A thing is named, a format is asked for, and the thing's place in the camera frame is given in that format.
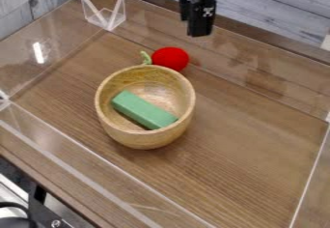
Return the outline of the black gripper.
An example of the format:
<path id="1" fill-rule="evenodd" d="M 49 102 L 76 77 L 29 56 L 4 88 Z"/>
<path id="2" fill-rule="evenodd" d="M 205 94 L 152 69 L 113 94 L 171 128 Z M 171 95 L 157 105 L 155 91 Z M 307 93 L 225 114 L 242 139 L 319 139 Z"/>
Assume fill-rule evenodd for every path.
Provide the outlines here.
<path id="1" fill-rule="evenodd" d="M 215 0 L 179 0 L 180 19 L 188 17 L 188 35 L 203 37 L 211 34 L 216 12 Z"/>

